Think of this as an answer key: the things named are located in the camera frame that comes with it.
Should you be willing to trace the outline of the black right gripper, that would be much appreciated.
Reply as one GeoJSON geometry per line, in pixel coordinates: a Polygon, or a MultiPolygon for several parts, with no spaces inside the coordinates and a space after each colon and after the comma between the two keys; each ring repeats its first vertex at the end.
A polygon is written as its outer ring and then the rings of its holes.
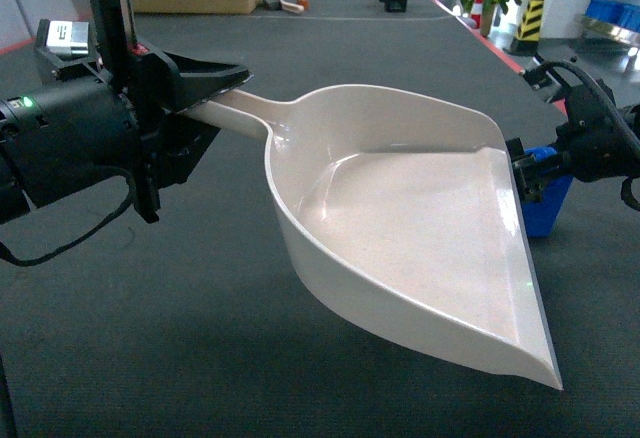
{"type": "Polygon", "coordinates": [[[565,108],[567,122],[556,127],[554,146],[525,149],[520,138],[506,142],[522,203],[562,202],[570,173],[582,182],[639,177],[639,159],[585,85],[567,92],[565,108]]]}

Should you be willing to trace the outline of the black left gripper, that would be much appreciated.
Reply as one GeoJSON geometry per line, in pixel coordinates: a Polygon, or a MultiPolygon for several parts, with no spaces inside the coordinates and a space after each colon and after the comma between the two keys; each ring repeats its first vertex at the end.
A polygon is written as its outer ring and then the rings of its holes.
{"type": "Polygon", "coordinates": [[[127,177],[135,211],[159,220],[161,188],[184,184],[220,129],[184,115],[250,79],[243,65],[197,60],[140,41],[131,0],[89,0],[106,97],[98,110],[92,163],[127,177]]]}

